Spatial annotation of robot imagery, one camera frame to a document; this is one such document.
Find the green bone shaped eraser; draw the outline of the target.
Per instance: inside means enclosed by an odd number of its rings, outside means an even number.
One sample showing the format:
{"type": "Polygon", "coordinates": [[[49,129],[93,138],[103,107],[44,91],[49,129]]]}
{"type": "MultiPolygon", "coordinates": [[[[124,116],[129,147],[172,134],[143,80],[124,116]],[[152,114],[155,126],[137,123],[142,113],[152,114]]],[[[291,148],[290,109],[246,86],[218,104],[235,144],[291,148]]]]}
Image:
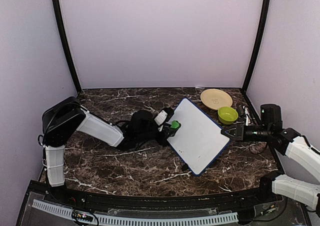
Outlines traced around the green bone shaped eraser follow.
{"type": "Polygon", "coordinates": [[[181,127],[181,124],[177,120],[171,122],[170,128],[173,130],[178,130],[181,127]]]}

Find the lime green bowl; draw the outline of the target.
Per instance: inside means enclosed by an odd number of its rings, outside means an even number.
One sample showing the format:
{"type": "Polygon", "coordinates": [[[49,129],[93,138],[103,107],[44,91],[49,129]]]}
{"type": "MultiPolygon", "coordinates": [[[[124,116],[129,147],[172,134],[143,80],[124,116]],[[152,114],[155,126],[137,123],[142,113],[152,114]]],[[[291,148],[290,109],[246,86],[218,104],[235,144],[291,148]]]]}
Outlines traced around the lime green bowl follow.
{"type": "Polygon", "coordinates": [[[231,125],[237,121],[239,115],[238,112],[232,107],[220,107],[217,111],[218,119],[225,125],[231,125]]]}

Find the blue framed whiteboard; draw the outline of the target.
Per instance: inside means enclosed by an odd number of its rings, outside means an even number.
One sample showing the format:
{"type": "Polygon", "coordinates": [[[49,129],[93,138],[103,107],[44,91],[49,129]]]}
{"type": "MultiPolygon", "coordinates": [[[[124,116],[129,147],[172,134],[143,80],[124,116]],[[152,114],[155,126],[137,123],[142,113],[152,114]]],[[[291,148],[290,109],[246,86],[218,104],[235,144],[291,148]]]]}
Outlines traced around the blue framed whiteboard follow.
{"type": "Polygon", "coordinates": [[[203,174],[231,142],[221,134],[222,127],[188,98],[179,102],[170,120],[181,126],[167,141],[195,176],[203,174]]]}

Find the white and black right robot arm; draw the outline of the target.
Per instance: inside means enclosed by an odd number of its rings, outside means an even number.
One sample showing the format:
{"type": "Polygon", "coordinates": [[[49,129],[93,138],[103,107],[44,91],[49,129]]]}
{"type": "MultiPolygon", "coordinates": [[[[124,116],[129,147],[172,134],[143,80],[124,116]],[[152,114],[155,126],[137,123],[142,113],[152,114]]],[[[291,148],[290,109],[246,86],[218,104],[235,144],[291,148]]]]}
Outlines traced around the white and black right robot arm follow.
{"type": "MultiPolygon", "coordinates": [[[[320,178],[320,152],[306,136],[293,128],[283,128],[281,107],[276,104],[260,106],[261,125],[233,124],[221,134],[233,141],[264,142],[270,149],[295,161],[317,180],[320,178]]],[[[320,213],[320,186],[289,177],[282,171],[272,171],[260,179],[255,199],[266,203],[274,195],[298,201],[320,213]]]]}

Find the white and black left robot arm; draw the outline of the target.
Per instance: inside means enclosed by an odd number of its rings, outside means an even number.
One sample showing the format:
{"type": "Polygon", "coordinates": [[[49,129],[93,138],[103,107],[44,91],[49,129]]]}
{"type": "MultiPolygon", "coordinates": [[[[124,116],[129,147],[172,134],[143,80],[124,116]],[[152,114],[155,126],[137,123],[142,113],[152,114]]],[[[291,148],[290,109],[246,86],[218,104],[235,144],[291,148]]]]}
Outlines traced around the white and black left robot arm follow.
{"type": "Polygon", "coordinates": [[[174,137],[181,123],[172,120],[174,111],[163,108],[153,115],[146,110],[135,112],[130,120],[110,123],[90,112],[74,96],[61,101],[42,115],[42,134],[37,137],[43,148],[43,166],[51,196],[60,204],[71,199],[65,189],[64,152],[69,138],[74,132],[82,132],[120,151],[139,149],[149,141],[166,146],[174,137]]]}

